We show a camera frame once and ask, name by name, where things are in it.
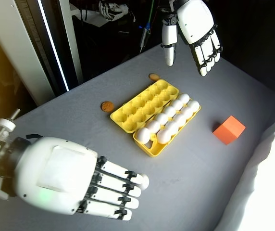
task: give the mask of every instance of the white light strip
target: white light strip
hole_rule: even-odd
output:
[[[50,32],[50,28],[49,28],[49,25],[48,25],[48,21],[47,21],[45,12],[43,10],[43,6],[42,6],[42,3],[41,3],[41,0],[37,0],[37,1],[38,1],[38,4],[39,4],[39,8],[40,8],[40,11],[41,11],[41,15],[42,15],[43,21],[45,22],[47,33],[48,33],[48,36],[49,36],[49,39],[50,39],[50,42],[51,42],[51,45],[52,45],[52,48],[53,48],[53,52],[54,52],[57,64],[59,66],[59,69],[60,69],[60,72],[61,72],[64,84],[65,84],[66,90],[69,91],[68,86],[67,86],[67,82],[66,82],[66,79],[65,79],[65,76],[64,76],[64,72],[63,72],[63,69],[62,69],[62,66],[61,66],[61,63],[60,63],[60,59],[59,59],[59,56],[57,55],[57,52],[56,52],[56,49],[55,49],[55,45],[54,45],[54,42],[53,42],[53,39],[52,39],[52,35],[51,35],[51,32]]]

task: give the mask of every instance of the row of eggs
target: row of eggs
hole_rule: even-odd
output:
[[[136,139],[140,143],[146,144],[150,140],[150,135],[156,134],[158,143],[166,144],[199,108],[200,104],[197,101],[190,101],[189,95],[182,93],[161,113],[158,113],[152,121],[149,121],[145,127],[140,128],[136,133]]]

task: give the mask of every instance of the orange block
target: orange block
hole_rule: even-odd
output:
[[[220,125],[213,133],[224,144],[228,145],[237,139],[244,131],[245,126],[236,118],[230,116],[223,124]]]

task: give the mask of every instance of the yellow egg carton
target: yellow egg carton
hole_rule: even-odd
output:
[[[125,132],[133,133],[171,100],[179,90],[163,79],[158,80],[110,115],[110,118]]]
[[[160,79],[113,112],[110,115],[110,118],[125,132],[133,133],[144,127],[146,122],[153,120],[156,114],[162,112],[164,107],[170,104],[171,100],[177,98],[178,94],[179,90],[176,87],[167,81]],[[185,125],[196,115],[197,112],[195,112],[193,116],[186,121]],[[136,133],[133,134],[133,139],[135,143],[150,157],[156,157],[173,141],[175,136],[183,129],[184,126],[180,127],[179,131],[173,135],[171,140],[166,144],[158,143],[156,134],[151,134],[150,142],[147,144],[140,143],[136,139]]]

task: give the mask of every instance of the brown round object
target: brown round object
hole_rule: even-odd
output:
[[[157,74],[149,74],[149,78],[153,81],[157,81],[160,79],[160,76]]]
[[[110,101],[105,101],[101,104],[101,109],[104,112],[111,112],[114,109],[114,104]]]

